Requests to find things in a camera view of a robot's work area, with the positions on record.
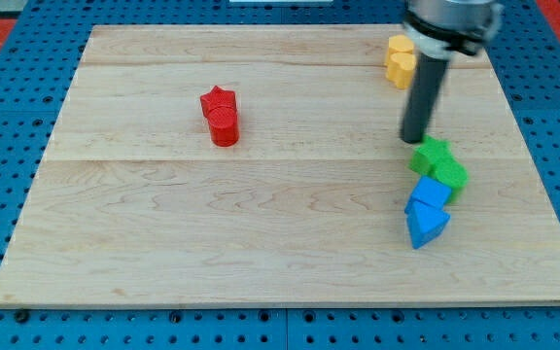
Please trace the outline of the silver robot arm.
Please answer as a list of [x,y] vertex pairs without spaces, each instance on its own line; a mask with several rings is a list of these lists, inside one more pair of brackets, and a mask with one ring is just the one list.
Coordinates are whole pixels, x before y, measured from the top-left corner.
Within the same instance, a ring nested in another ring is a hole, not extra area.
[[402,115],[400,137],[420,143],[455,53],[475,56],[496,36],[504,6],[496,0],[407,0],[405,35],[419,54]]

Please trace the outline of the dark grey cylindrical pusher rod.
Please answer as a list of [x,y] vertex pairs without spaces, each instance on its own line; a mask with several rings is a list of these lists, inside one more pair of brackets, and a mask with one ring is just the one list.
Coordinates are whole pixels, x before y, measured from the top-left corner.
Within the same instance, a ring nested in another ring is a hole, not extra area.
[[416,144],[423,140],[448,65],[448,59],[419,54],[402,115],[400,137],[405,143]]

